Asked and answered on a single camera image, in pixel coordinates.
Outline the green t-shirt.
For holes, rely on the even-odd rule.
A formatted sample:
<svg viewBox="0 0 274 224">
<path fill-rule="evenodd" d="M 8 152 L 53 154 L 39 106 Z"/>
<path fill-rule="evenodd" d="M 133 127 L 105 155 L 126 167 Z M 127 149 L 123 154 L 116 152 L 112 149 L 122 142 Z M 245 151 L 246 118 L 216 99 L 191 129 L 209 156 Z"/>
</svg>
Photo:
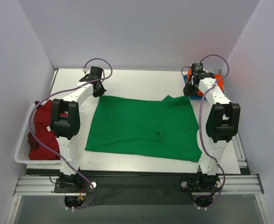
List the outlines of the green t-shirt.
<svg viewBox="0 0 274 224">
<path fill-rule="evenodd" d="M 85 149 L 199 162 L 198 122 L 190 99 L 101 96 Z"/>
</svg>

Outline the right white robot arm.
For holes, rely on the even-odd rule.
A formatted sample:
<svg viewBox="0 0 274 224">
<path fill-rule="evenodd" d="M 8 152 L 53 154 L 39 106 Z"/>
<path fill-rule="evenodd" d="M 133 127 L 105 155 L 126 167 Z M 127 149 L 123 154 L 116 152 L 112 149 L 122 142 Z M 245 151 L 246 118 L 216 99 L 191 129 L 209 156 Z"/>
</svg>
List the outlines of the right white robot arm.
<svg viewBox="0 0 274 224">
<path fill-rule="evenodd" d="M 229 100 L 218 79 L 207 72 L 202 63 L 193 63 L 186 76 L 185 96 L 201 97 L 199 106 L 199 140 L 203 150 L 200 169 L 203 174 L 195 177 L 198 190 L 206 190 L 211 185 L 208 175 L 217 175 L 224 150 L 238 133 L 240 105 Z"/>
</svg>

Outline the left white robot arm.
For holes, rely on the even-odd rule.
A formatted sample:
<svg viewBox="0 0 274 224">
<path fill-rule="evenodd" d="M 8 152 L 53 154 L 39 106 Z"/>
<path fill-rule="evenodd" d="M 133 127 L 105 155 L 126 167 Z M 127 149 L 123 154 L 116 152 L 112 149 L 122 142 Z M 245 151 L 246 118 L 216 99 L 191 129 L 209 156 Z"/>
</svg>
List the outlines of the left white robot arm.
<svg viewBox="0 0 274 224">
<path fill-rule="evenodd" d="M 84 68 L 83 72 L 84 76 L 73 90 L 63 98 L 51 100 L 50 129 L 58 142 L 62 165 L 58 184 L 71 192 L 79 191 L 85 182 L 78 174 L 80 166 L 75 150 L 75 138 L 81 125 L 79 108 L 90 96 L 97 98 L 106 92 L 102 84 L 105 77 L 102 68 L 92 66 L 90 70 Z"/>
</svg>

